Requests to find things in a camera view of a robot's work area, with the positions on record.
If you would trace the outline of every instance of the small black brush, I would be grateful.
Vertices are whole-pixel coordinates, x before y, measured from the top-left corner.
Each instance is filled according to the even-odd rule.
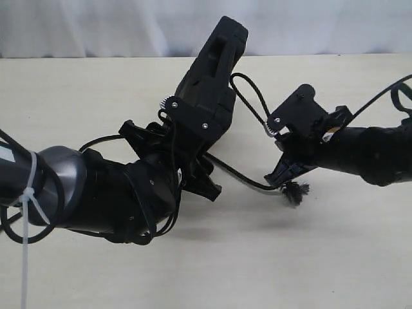
[[[280,190],[290,202],[290,207],[296,208],[301,204],[303,196],[308,195],[309,185],[307,183],[299,185],[297,182],[286,182],[280,186]]]

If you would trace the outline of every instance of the white tabletop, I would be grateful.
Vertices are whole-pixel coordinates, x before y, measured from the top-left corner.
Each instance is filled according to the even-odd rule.
[[[25,147],[79,148],[115,134],[123,121],[156,120],[192,59],[0,61],[0,128]],[[300,84],[326,110],[352,111],[411,73],[412,55],[244,57],[270,109]],[[253,92],[239,88],[260,112]],[[354,125],[398,126],[389,96]],[[125,142],[96,149],[135,155]],[[211,152],[255,180],[281,153],[238,100],[229,131]],[[175,228],[149,246],[115,245],[55,230],[29,247],[29,308],[405,308],[412,305],[412,183],[379,188],[317,169],[297,209],[253,191],[219,169],[214,202],[184,194]],[[17,308],[21,246],[0,235],[0,307]]]

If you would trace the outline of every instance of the white wall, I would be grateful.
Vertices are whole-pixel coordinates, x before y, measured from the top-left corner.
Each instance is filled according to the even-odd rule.
[[[412,52],[410,0],[2,0],[0,54],[196,55],[222,15],[249,55]]]

